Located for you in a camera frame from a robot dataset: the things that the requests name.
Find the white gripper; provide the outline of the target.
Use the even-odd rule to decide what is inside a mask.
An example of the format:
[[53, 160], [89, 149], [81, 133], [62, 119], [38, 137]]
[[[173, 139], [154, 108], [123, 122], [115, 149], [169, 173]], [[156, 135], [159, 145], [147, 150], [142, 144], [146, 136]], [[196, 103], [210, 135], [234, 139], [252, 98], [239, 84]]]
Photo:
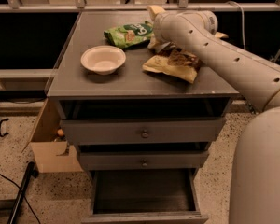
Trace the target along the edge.
[[155, 49], [161, 44], [160, 42], [174, 42], [176, 15], [164, 12], [165, 9], [157, 5], [147, 6], [147, 11], [150, 18], [154, 21], [154, 35], [151, 36], [147, 47]]

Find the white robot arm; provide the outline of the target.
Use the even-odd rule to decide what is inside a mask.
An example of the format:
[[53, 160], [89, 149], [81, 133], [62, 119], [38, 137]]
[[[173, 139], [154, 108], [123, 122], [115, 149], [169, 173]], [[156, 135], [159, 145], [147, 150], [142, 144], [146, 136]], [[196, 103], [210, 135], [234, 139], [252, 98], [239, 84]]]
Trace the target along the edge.
[[280, 65], [215, 37], [211, 11], [147, 10], [158, 42], [197, 55], [259, 112], [234, 152], [229, 224], [280, 224]]

